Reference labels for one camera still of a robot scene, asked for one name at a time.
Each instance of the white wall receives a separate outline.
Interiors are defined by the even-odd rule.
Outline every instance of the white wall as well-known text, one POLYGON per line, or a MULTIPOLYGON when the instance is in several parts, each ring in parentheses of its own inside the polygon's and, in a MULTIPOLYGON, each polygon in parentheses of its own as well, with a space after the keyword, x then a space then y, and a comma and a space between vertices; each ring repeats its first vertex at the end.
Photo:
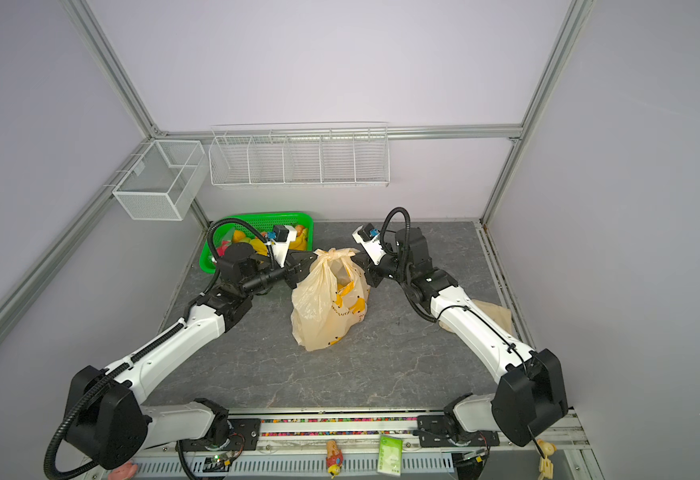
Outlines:
POLYGON ((209 218, 268 211, 301 211, 315 220, 378 220, 404 206, 417 220, 478 218, 504 165, 506 138, 394 140, 388 187, 221 190, 198 199, 209 218))
POLYGON ((91 0, 158 125, 520 123, 569 0, 91 0))
POLYGON ((490 226, 605 477, 700 478, 700 2, 595 4, 490 226))
MULTIPOLYGON (((134 221, 113 202, 0 344, 0 478, 45 478, 70 379, 158 332, 199 233, 190 217, 134 221)), ((63 446, 60 468, 78 466, 81 454, 63 446)))
POLYGON ((0 299, 141 141, 56 0, 0 0, 0 299))

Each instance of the white mesh basket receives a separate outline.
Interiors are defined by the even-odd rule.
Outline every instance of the white mesh basket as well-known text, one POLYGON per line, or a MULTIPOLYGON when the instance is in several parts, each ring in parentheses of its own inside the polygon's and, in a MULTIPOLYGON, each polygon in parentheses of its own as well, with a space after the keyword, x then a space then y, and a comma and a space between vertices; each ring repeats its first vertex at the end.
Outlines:
POLYGON ((227 131, 209 146, 217 187, 387 185, 387 128, 227 131))
POLYGON ((209 173, 196 140, 153 140, 113 195, 134 220, 182 220, 209 173))

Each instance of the green package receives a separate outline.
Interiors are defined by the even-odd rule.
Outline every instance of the green package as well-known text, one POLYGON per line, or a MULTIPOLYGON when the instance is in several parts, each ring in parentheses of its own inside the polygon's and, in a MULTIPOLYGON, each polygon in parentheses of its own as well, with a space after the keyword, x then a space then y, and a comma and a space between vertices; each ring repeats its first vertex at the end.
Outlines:
POLYGON ((401 476, 403 464, 403 440, 383 435, 379 440, 379 464, 377 473, 401 476))

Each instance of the green basket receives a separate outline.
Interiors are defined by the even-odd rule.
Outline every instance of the green basket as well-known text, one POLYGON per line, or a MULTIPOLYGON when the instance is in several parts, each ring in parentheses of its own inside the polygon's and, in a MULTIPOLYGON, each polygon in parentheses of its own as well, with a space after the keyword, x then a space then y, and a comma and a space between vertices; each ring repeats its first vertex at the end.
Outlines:
MULTIPOLYGON (((307 251, 312 250, 312 218, 307 214, 299 212, 282 213, 282 214, 248 214, 248 215, 230 215, 233 218, 238 218, 249 222, 251 226, 257 229, 258 232, 272 232, 273 225, 304 225, 307 228, 307 251)), ((254 234, 248 229, 236 224, 222 225, 214 232, 214 246, 221 244, 221 239, 231 229, 244 232, 249 238, 254 238, 254 234)), ((214 262, 211 262, 211 251, 208 244, 203 244, 201 257, 198 259, 198 265, 201 270, 207 274, 213 274, 216 268, 214 262)))

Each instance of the plastic bag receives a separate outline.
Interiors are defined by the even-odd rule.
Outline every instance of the plastic bag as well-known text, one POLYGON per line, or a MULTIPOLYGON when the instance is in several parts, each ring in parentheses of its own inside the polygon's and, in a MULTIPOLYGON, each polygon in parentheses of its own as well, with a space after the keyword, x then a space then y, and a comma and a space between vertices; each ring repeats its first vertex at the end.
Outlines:
POLYGON ((307 349, 324 349, 366 316, 369 286, 351 257, 358 250, 316 250, 310 274, 291 293, 291 332, 307 349))

